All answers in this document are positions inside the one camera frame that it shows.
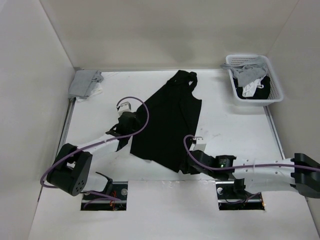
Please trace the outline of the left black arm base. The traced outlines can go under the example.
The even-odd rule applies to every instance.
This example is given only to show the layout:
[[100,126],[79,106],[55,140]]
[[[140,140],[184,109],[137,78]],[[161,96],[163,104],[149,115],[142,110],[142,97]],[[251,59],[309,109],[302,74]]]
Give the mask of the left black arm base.
[[81,211],[125,211],[127,209],[128,182],[113,181],[95,172],[89,175],[82,193]]

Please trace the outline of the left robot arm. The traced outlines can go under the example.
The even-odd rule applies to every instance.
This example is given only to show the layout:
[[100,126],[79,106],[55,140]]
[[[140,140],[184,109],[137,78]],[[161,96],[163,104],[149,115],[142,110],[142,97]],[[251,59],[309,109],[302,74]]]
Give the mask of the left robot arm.
[[50,170],[46,175],[46,181],[71,196],[94,191],[100,199],[108,199],[112,195],[112,186],[110,185],[112,179],[101,173],[93,172],[91,163],[121,150],[129,141],[128,137],[111,141],[107,141],[108,139],[133,134],[140,128],[136,114],[125,111],[111,130],[88,143],[89,148],[83,149],[84,145],[64,144],[55,162],[71,153],[73,155]]

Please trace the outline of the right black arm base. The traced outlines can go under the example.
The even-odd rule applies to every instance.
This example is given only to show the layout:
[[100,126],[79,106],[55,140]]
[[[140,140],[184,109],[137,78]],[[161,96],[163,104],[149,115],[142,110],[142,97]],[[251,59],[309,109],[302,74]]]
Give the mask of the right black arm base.
[[220,211],[265,210],[262,194],[245,190],[245,180],[216,181],[218,208]]

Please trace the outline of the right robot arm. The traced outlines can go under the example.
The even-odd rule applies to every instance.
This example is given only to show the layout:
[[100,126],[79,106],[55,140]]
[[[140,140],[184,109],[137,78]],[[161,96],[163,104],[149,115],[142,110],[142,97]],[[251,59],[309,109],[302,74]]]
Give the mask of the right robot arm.
[[248,193],[291,191],[318,199],[320,164],[304,153],[269,163],[238,159],[233,155],[210,156],[201,150],[187,152],[188,164],[198,172],[220,181],[233,181],[238,198]]

